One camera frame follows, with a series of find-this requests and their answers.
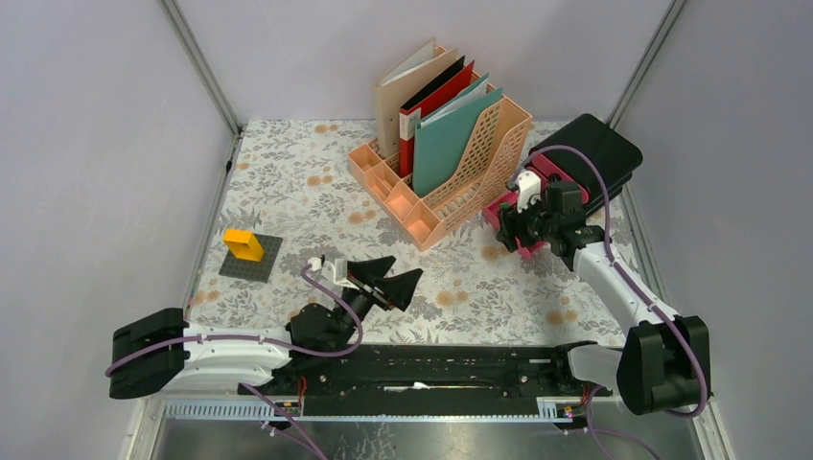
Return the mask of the teal file folder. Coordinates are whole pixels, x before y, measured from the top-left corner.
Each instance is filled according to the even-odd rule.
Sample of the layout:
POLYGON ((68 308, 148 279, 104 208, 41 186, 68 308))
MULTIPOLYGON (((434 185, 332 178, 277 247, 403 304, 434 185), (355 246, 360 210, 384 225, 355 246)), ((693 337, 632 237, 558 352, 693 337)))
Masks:
POLYGON ((411 186, 424 197, 455 173, 479 115, 502 98, 503 90, 488 90, 488 73, 417 125, 411 186))

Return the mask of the red file folder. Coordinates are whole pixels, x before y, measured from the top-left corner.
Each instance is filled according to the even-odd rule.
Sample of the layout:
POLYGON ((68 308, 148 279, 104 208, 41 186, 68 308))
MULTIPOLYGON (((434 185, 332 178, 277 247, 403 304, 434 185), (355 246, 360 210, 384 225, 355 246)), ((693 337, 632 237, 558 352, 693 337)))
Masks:
POLYGON ((415 133, 419 122, 450 102, 467 88, 472 80, 475 62, 465 57, 448 66, 407 100, 399 111, 399 167, 398 175, 406 177, 413 172, 415 133))

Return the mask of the beige file binder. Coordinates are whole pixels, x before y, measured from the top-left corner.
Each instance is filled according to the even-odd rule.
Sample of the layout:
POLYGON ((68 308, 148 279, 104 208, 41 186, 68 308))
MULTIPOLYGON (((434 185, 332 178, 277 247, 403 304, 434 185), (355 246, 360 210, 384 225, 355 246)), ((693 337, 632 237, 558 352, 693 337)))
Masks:
POLYGON ((372 101, 381 158, 399 151, 400 107, 457 59, 456 48, 440 49, 431 38, 373 83, 372 101))

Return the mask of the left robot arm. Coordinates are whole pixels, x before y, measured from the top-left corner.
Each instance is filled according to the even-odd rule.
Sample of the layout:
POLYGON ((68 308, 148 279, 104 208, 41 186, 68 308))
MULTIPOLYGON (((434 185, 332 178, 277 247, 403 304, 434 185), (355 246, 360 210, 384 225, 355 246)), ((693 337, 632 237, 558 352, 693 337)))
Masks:
POLYGON ((395 257, 368 261, 311 258, 302 279, 328 295, 328 308, 311 302, 282 332, 229 329, 188 321, 166 308, 116 330, 105 369, 108 396, 131 400, 167 389, 217 391, 246 384, 289 392, 297 370, 310 362, 347 358, 362 345, 362 322, 373 309, 405 311, 424 271, 393 275, 395 257))

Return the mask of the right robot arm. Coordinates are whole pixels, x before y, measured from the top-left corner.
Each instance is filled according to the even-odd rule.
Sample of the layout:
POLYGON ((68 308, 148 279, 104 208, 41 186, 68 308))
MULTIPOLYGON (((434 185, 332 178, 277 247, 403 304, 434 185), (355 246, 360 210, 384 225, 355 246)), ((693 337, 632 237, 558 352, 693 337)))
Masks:
POLYGON ((709 331, 642 284, 616 256, 604 229, 589 225, 582 191, 570 181, 543 185, 532 173, 516 181, 517 200, 499 207, 498 239, 511 251, 547 242, 587 283, 626 331, 622 350, 575 344, 549 370, 552 386, 572 395, 587 382, 618 394, 636 415, 700 415, 710 396, 709 331))

